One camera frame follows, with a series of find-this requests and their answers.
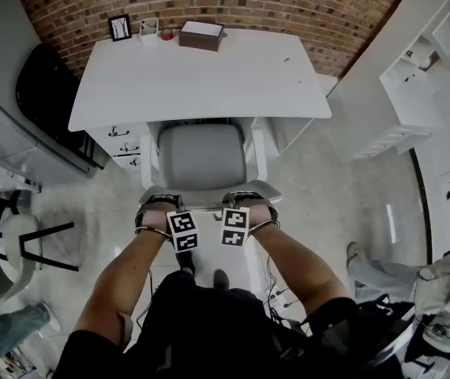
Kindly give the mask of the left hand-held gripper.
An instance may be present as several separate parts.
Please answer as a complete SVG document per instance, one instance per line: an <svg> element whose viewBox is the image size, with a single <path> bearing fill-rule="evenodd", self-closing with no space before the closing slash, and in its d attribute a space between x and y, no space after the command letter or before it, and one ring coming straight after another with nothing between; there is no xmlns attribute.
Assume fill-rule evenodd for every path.
<svg viewBox="0 0 450 379"><path fill-rule="evenodd" d="M168 227L170 228L168 234L172 236L172 240L167 241L172 245L174 252L181 253L195 250L198 246L199 234L197 222L194 218L194 214L190 210L184 209L182 197L180 195L169 193L151 195L137 211L135 217L135 229L141 226L143 207L155 202L167 202L176 207L175 211L167 213L167 222Z"/></svg>

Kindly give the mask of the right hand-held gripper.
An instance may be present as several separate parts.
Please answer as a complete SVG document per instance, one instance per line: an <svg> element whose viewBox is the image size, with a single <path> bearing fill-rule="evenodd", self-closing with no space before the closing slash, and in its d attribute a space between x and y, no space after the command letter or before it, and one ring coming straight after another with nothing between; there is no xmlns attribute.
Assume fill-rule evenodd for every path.
<svg viewBox="0 0 450 379"><path fill-rule="evenodd" d="M244 246L247 239L268 225L279 227L278 210L266 198L253 191L230 192L223 198L220 241L224 246ZM265 206L269 217L262 222L250 222L250 211Z"/></svg>

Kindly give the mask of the white grey office chair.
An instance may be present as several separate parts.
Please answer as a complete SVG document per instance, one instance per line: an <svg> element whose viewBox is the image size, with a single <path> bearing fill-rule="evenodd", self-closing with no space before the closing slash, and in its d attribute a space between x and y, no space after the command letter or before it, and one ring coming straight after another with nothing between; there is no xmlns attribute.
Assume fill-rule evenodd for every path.
<svg viewBox="0 0 450 379"><path fill-rule="evenodd" d="M161 183L152 180L151 135L141 137L140 203L153 196L172 196L184 209L217 212L233 193L256 193L270 203L281 193L267 183L264 134L252 128L247 139L227 124L196 124L165 129L158 137Z"/></svg>

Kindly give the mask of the person's right forearm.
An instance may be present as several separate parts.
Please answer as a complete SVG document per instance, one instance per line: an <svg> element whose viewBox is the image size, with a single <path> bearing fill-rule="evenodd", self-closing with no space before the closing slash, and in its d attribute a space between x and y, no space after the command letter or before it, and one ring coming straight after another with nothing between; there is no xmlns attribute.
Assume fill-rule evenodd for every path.
<svg viewBox="0 0 450 379"><path fill-rule="evenodd" d="M274 261L308 316L333 299L349 297L343 283L321 257L277 226L263 227L253 236Z"/></svg>

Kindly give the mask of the white desk with drawers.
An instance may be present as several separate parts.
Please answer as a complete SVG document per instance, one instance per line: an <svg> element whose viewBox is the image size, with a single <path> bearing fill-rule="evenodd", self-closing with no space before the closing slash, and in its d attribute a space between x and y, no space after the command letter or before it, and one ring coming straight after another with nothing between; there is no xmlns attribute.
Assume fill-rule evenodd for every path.
<svg viewBox="0 0 450 379"><path fill-rule="evenodd" d="M180 47L176 39L148 46L139 37L97 42L68 128L129 126L139 137L164 121L263 118L264 136L281 154L312 120L330 117L297 36L229 29L217 52Z"/></svg>

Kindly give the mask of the grey chair with black legs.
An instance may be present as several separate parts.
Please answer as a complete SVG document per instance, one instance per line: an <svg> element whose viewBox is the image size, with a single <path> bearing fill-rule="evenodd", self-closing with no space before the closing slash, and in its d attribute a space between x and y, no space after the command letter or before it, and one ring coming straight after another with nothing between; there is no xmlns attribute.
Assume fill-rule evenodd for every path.
<svg viewBox="0 0 450 379"><path fill-rule="evenodd" d="M78 272L79 267L43 255L42 239L74 228L74 223L41 229L33 215L12 215L0 224L0 303L11 299L32 281L38 266Z"/></svg>

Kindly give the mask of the black folding chair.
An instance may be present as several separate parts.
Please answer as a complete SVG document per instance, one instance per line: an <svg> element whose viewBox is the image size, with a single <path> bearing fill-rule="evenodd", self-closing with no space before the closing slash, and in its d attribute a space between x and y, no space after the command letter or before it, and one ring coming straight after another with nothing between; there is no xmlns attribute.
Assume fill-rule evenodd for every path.
<svg viewBox="0 0 450 379"><path fill-rule="evenodd" d="M17 78L15 93L21 113L62 147L100 170L94 160L96 144L85 131L68 129L80 80L58 52L47 43L38 44Z"/></svg>

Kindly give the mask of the person's right hand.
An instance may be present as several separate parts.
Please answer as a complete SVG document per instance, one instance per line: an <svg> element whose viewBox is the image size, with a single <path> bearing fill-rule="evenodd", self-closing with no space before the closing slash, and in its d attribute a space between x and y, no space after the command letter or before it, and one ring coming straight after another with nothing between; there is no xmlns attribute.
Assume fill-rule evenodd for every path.
<svg viewBox="0 0 450 379"><path fill-rule="evenodd" d="M249 232L252 234L257 226L266 224L272 220L270 207L260 199L246 198L236 203L238 208L249 210Z"/></svg>

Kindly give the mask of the person's left hand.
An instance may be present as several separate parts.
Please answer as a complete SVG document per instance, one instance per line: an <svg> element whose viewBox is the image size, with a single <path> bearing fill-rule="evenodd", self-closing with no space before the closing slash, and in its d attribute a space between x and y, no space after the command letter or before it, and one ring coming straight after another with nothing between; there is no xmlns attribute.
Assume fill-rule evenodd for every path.
<svg viewBox="0 0 450 379"><path fill-rule="evenodd" d="M167 213L175 210L176 207L167 202L147 204L143 207L141 226L168 233L170 228L168 227Z"/></svg>

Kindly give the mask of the white power strip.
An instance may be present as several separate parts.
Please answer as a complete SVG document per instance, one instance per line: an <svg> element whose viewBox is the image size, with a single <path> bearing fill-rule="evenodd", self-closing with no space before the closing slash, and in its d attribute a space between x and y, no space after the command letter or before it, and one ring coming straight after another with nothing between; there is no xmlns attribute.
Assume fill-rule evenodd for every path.
<svg viewBox="0 0 450 379"><path fill-rule="evenodd" d="M270 309L275 310L277 313L282 313L288 310L292 305L298 303L295 298L287 298L289 295L289 289L279 289L276 285L266 290L266 299L264 304Z"/></svg>

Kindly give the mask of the person's black clothing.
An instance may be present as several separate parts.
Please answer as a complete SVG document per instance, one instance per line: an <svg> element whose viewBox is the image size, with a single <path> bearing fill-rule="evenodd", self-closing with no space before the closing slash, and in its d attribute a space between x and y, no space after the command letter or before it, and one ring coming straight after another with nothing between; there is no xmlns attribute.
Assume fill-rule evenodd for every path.
<svg viewBox="0 0 450 379"><path fill-rule="evenodd" d="M53 379L343 379L356 372L318 340L272 321L254 296L199 287L188 273L173 272L128 351L92 332L73 333Z"/></svg>

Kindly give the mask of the white bookshelf cabinet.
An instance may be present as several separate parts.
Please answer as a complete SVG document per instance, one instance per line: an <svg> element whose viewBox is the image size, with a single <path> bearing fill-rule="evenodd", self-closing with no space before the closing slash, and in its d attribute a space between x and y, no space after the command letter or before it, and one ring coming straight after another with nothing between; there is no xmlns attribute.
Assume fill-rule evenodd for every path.
<svg viewBox="0 0 450 379"><path fill-rule="evenodd" d="M402 0L328 96L345 160L405 152L442 129L450 83L450 0Z"/></svg>

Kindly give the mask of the brown tissue box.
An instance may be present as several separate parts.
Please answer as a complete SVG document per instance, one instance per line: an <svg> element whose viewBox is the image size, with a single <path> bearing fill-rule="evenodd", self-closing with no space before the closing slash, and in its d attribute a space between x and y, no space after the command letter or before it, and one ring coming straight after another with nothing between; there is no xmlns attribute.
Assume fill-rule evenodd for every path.
<svg viewBox="0 0 450 379"><path fill-rule="evenodd" d="M223 33L222 24L186 21L178 31L178 44L180 47L217 52Z"/></svg>

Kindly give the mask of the white pen holder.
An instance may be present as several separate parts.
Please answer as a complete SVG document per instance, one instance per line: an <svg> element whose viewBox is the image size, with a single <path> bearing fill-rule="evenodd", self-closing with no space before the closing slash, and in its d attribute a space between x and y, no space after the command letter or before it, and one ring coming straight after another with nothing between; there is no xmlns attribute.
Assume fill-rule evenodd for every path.
<svg viewBox="0 0 450 379"><path fill-rule="evenodd" d="M159 38L158 34L159 19L157 17L150 17L141 21L139 38L144 45L148 46L157 43Z"/></svg>

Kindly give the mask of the black picture frame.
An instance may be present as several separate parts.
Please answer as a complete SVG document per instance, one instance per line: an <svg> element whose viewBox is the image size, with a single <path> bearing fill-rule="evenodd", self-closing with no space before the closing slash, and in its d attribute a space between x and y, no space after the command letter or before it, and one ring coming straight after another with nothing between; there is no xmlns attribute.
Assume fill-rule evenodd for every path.
<svg viewBox="0 0 450 379"><path fill-rule="evenodd" d="M129 15L123 14L108 19L111 38L114 42L132 38Z"/></svg>

